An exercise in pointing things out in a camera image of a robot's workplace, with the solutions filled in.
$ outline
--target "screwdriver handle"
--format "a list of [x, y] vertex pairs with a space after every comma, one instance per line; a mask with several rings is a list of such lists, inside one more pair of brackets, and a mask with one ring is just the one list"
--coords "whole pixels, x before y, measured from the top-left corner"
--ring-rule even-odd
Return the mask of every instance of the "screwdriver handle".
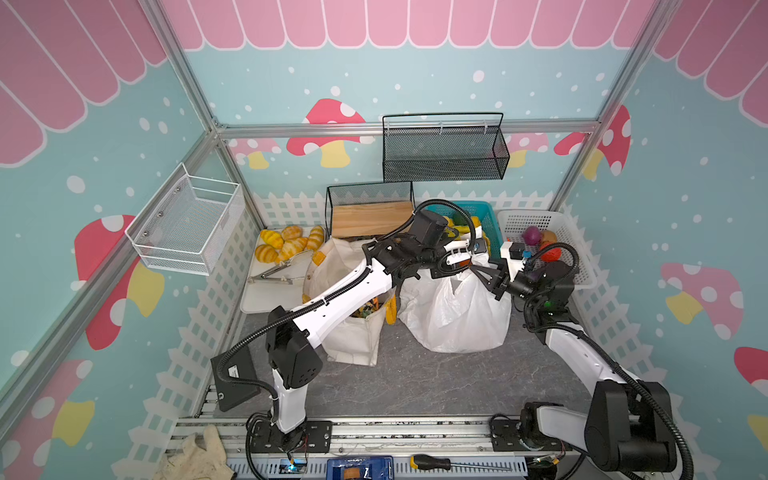
[[430, 455], [418, 454], [411, 457], [411, 466], [416, 470], [434, 470], [435, 468], [450, 470], [451, 459], [435, 458]]

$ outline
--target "white wire mesh basket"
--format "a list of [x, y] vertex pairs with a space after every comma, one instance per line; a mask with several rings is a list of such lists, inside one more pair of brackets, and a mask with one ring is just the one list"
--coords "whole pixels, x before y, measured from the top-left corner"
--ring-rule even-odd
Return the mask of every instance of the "white wire mesh basket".
[[210, 275], [244, 210], [239, 184], [179, 164], [125, 234], [148, 268]]
[[[554, 232], [558, 236], [558, 242], [568, 243], [578, 253], [579, 272], [574, 277], [574, 290], [597, 286], [598, 278], [594, 274], [589, 250], [584, 245], [576, 226], [565, 215], [546, 210], [502, 210], [498, 212], [498, 225], [502, 230], [503, 241], [522, 242], [523, 232], [531, 225], [535, 225], [539, 230]], [[538, 252], [538, 247], [535, 245], [526, 245], [525, 249], [531, 253]], [[560, 250], [562, 251], [561, 260], [566, 263], [573, 261], [568, 251]], [[542, 264], [541, 260], [537, 260], [536, 267]]]

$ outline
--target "black wire mesh basket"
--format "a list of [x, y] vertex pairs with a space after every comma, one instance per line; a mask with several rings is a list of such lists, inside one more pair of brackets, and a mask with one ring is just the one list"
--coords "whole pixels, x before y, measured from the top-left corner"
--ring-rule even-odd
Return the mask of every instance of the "black wire mesh basket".
[[326, 190], [326, 229], [333, 232], [333, 208], [350, 205], [410, 202], [413, 208], [413, 183], [390, 182], [332, 185]]
[[385, 182], [500, 180], [509, 163], [504, 114], [385, 115]]

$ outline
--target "white plastic bag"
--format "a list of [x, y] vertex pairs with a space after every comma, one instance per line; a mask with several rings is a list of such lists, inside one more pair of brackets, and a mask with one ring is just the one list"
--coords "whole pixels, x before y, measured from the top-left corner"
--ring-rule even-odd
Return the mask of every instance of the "white plastic bag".
[[[317, 251], [306, 271], [304, 280], [304, 300], [312, 299], [328, 290], [365, 259], [361, 246], [366, 241], [347, 242], [331, 238]], [[379, 296], [383, 305], [392, 296], [392, 292]], [[331, 362], [353, 363], [355, 365], [374, 366], [379, 356], [379, 335], [386, 318], [386, 309], [380, 308], [367, 318], [347, 317], [334, 328], [323, 340], [323, 348]]]
[[[488, 255], [472, 260], [488, 265]], [[425, 348], [442, 353], [470, 353], [494, 349], [507, 336], [512, 303], [509, 295], [497, 301], [469, 270], [433, 280], [409, 278], [400, 292], [398, 318]]]

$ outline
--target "screwdriver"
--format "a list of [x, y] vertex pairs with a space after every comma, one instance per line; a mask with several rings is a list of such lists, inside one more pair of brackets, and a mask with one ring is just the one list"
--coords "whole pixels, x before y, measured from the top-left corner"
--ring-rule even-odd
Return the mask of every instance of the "screwdriver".
[[505, 472], [516, 472], [513, 468], [502, 467], [486, 467], [484, 465], [468, 465], [465, 463], [451, 463], [450, 458], [435, 458], [430, 455], [418, 454], [411, 457], [411, 467], [416, 470], [434, 470], [435, 468], [441, 468], [443, 470], [450, 470], [451, 467], [466, 467], [466, 468], [484, 468], [486, 470], [503, 470]]

